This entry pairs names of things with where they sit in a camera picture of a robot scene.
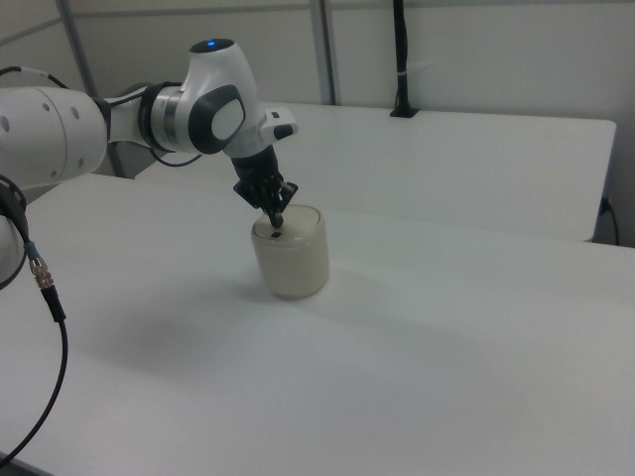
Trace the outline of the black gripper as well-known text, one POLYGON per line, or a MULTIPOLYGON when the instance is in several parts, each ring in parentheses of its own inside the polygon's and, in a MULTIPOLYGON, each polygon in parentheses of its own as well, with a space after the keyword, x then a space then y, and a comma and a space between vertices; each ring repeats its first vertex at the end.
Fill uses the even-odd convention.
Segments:
POLYGON ((232 158, 231 163, 238 176, 234 191, 253 208, 260 209, 273 227, 281 227, 284 210, 298 191, 298 186, 283 181, 274 147, 268 146, 248 157, 232 158), (254 184, 260 182, 280 183, 272 192, 265 185, 254 184))

